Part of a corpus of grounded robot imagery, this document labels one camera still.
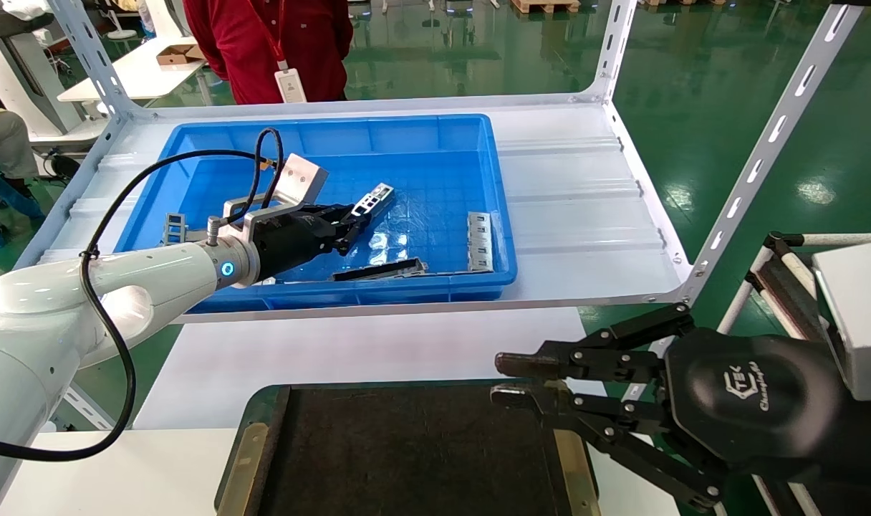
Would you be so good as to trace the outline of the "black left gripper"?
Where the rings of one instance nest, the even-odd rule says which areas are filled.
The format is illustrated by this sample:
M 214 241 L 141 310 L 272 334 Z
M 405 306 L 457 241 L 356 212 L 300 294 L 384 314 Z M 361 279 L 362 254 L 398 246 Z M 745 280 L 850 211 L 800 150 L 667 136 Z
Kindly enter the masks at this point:
M 256 281 L 301 267 L 333 249 L 347 256 L 370 225 L 369 214 L 354 215 L 354 204 L 315 204 L 256 223 L 253 244 L 259 258 Z

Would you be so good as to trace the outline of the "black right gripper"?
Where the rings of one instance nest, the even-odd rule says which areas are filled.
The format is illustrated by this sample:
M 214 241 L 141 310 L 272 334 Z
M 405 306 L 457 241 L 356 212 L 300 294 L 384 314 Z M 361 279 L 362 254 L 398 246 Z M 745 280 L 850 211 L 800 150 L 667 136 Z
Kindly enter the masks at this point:
M 667 369 L 673 417 L 655 403 L 526 383 L 492 386 L 491 402 L 575 432 L 697 512 L 723 501 L 727 471 L 716 457 L 736 472 L 871 489 L 871 401 L 854 398 L 827 346 L 695 327 L 690 307 L 675 303 L 577 342 L 546 340 L 531 355 L 494 360 L 502 375 L 542 380 L 648 384 Z M 680 336 L 664 359 L 650 349 Z

